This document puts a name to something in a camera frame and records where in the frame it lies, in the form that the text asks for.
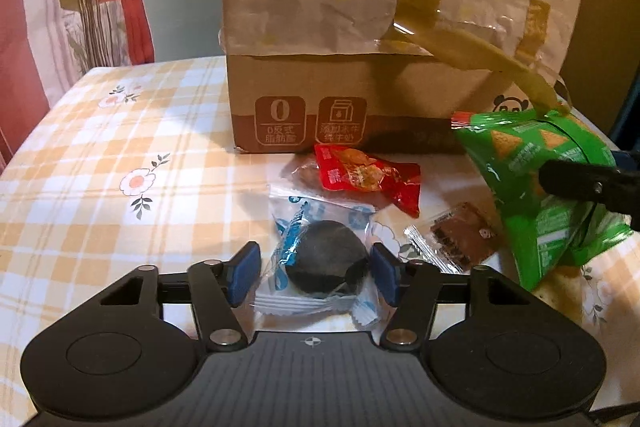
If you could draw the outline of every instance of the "blue gripper pad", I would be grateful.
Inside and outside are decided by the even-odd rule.
[[[400,303],[400,269],[402,262],[389,252],[382,243],[371,247],[369,267],[373,280],[386,303],[394,308]]]
[[[260,246],[248,242],[226,263],[226,300],[233,308],[244,301],[260,275]]]

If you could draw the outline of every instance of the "flower pattern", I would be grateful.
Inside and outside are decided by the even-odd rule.
[[[156,175],[149,169],[133,169],[120,182],[120,190],[125,196],[139,196],[149,190],[156,181]]]
[[[607,323],[604,317],[606,308],[613,300],[613,291],[606,281],[595,281],[593,268],[583,266],[580,272],[585,283],[582,286],[582,313],[583,323],[591,323],[594,327],[600,327]]]
[[[107,107],[113,107],[115,105],[118,105],[119,103],[122,103],[124,101],[124,97],[125,95],[122,93],[109,93],[102,100],[100,100],[100,102],[98,102],[98,107],[101,107],[103,109]]]
[[[136,84],[132,89],[126,89],[124,86],[120,85],[116,86],[114,89],[110,90],[107,96],[98,102],[98,107],[107,108],[114,107],[121,103],[133,103],[140,96],[141,90],[142,86],[140,86],[140,84]]]
[[[397,256],[400,251],[400,243],[396,240],[394,231],[386,225],[382,225],[377,221],[374,221],[371,225],[371,235],[374,236],[374,240],[380,241],[389,252]]]
[[[151,162],[152,169],[133,169],[120,181],[120,190],[122,193],[125,196],[136,198],[131,203],[131,206],[133,207],[132,211],[136,213],[138,219],[142,219],[142,214],[145,210],[151,210],[149,203],[153,203],[153,200],[143,195],[156,181],[154,171],[165,163],[169,163],[169,155],[158,155],[158,160]]]

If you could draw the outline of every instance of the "tortilla chip image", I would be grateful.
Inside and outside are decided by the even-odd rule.
[[[542,188],[542,185],[540,185],[540,180],[538,179],[537,171],[531,173],[531,186],[533,187],[534,194],[537,195],[539,198],[546,197],[545,189]]]
[[[596,133],[593,132],[593,129],[590,129],[587,124],[585,124],[582,120],[580,120],[580,118],[577,118],[576,116],[574,116],[572,114],[568,114],[567,118],[569,120],[571,120],[572,122],[574,122],[575,124],[578,124],[585,131],[589,131],[591,134],[593,134],[593,136],[598,136]]]
[[[507,158],[524,142],[522,138],[501,131],[491,131],[491,140],[494,143],[495,152],[498,153],[498,158],[501,160]]]
[[[545,141],[545,146],[549,150],[553,150],[556,147],[560,147],[563,143],[566,143],[569,139],[566,136],[560,136],[551,131],[540,130],[542,139]]]

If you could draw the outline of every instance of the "cardboard box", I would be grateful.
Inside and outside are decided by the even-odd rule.
[[[563,87],[554,75],[580,0],[405,1],[418,18],[428,12],[421,22],[429,29],[487,42],[526,68],[550,73],[547,81]],[[443,39],[435,41],[439,50],[388,45],[399,3],[223,0],[222,44],[238,149],[299,152],[334,142],[369,152],[453,152],[460,150],[449,130],[453,111],[530,107],[497,62],[473,63],[468,39],[452,53]],[[481,63],[493,64],[493,71],[478,69]]]
[[[252,153],[301,152],[315,142],[461,152],[450,131],[454,110],[529,107],[510,83],[429,57],[229,55],[226,65],[236,147]]]

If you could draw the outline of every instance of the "plaid tablecloth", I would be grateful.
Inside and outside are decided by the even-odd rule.
[[[34,412],[19,372],[26,344],[105,285],[140,264],[166,273],[228,259],[250,239],[266,258],[276,241],[268,184],[290,160],[234,151],[223,57],[88,73],[0,177],[0,425]],[[471,201],[497,223],[467,158],[411,160],[422,164],[423,214]],[[410,219],[388,207],[376,220],[380,239],[399,248]],[[638,234],[582,272],[584,327],[609,359],[597,405],[640,399],[638,278]],[[294,322],[250,307],[240,315],[247,330],[354,327],[345,315]],[[185,307],[166,316],[193,333]]]

